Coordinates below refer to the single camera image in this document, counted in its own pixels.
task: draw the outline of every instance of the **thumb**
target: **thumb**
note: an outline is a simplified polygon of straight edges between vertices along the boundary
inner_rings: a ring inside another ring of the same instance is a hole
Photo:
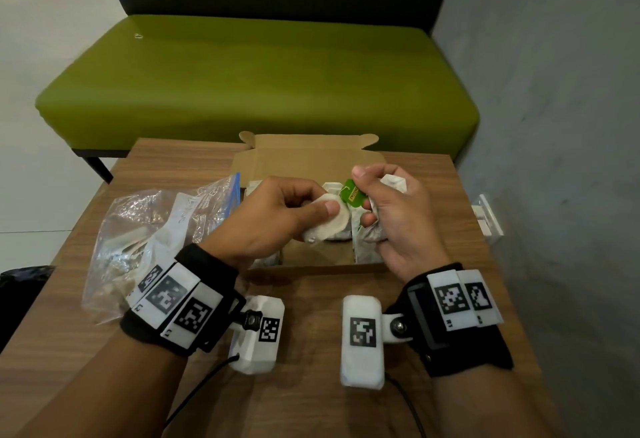
[[[384,185],[379,178],[368,173],[359,165],[353,167],[351,176],[356,187],[366,193],[379,206],[388,206],[399,193],[396,189]]]
[[[335,200],[312,202],[304,207],[292,209],[296,216],[296,234],[328,221],[340,212],[340,204]]]

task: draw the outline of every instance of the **green tea bag tag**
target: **green tea bag tag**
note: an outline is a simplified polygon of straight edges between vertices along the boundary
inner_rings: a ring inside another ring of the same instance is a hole
[[[364,201],[367,199],[367,194],[360,191],[352,179],[348,179],[340,191],[340,198],[345,204],[351,207],[362,207]]]

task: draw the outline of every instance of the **plastic bag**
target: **plastic bag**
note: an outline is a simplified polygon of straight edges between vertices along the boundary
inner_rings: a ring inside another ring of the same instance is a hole
[[[115,199],[93,248],[82,308],[96,322],[121,317],[125,297],[151,269],[167,268],[240,203],[240,174],[192,190],[145,190]]]

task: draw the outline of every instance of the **white electrical socket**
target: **white electrical socket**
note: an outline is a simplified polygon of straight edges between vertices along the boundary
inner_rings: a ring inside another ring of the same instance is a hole
[[[504,236],[504,232],[502,231],[495,214],[493,214],[491,206],[489,205],[489,202],[487,202],[484,194],[480,194],[476,205],[473,205],[472,208],[487,243],[489,246],[495,244]]]

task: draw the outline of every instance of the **wristband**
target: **wristband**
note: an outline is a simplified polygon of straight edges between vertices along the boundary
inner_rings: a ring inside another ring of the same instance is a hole
[[[197,348],[210,352],[246,303],[234,290],[236,276],[234,268],[190,244],[166,271],[154,267],[127,296],[131,308],[120,328],[184,357]]]
[[[404,314],[409,345],[431,377],[484,364],[513,369],[493,297],[480,272],[463,271],[460,263],[412,279],[385,313]]]

